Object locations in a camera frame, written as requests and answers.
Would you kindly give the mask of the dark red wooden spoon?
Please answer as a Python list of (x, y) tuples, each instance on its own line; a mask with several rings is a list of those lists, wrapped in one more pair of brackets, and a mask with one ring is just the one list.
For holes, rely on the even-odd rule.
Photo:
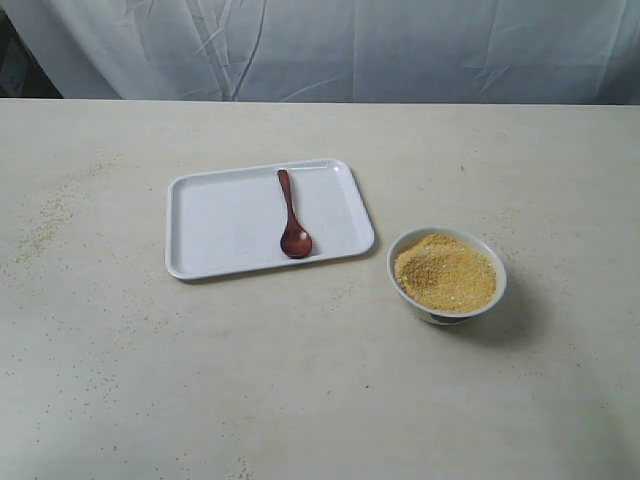
[(288, 172), (285, 169), (279, 169), (277, 176), (287, 209), (287, 221), (280, 239), (280, 247), (282, 252), (289, 258), (304, 258), (311, 253), (313, 240), (300, 225), (295, 215)]

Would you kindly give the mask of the white plastic tray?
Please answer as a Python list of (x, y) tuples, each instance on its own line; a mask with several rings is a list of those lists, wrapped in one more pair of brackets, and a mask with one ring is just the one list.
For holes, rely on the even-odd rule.
[[(302, 259), (280, 247), (287, 220), (280, 169), (289, 175), (294, 212), (313, 240)], [(165, 266), (179, 280), (355, 257), (374, 243), (355, 177), (334, 158), (190, 174), (168, 188)]]

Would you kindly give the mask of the yellow millet in bowl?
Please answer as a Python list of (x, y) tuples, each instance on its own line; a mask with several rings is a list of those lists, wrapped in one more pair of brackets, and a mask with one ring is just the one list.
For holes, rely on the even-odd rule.
[(488, 257), (440, 233), (428, 234), (399, 252), (393, 273), (412, 300), (446, 313), (484, 307), (497, 288), (497, 274)]

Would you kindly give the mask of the white ceramic bowl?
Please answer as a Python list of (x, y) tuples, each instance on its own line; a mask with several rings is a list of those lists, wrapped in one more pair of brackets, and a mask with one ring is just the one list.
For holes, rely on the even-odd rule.
[(405, 303), (436, 325), (455, 325), (488, 312), (507, 286), (504, 264), (490, 244), (453, 228), (404, 233), (389, 249), (387, 268)]

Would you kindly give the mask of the scattered millet grains on table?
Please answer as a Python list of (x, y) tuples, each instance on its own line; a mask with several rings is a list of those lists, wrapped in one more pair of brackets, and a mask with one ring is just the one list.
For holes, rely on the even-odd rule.
[(65, 173), (61, 185), (48, 195), (37, 215), (28, 218), (29, 227), (20, 234), (14, 262), (27, 263), (43, 255), (78, 215), (81, 204), (93, 190), (91, 184), (107, 175), (121, 157), (119, 153), (103, 155), (95, 164)]

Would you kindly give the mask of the white backdrop curtain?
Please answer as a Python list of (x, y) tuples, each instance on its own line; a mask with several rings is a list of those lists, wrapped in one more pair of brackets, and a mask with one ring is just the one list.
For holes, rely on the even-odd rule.
[(636, 104), (635, 1), (5, 1), (67, 98)]

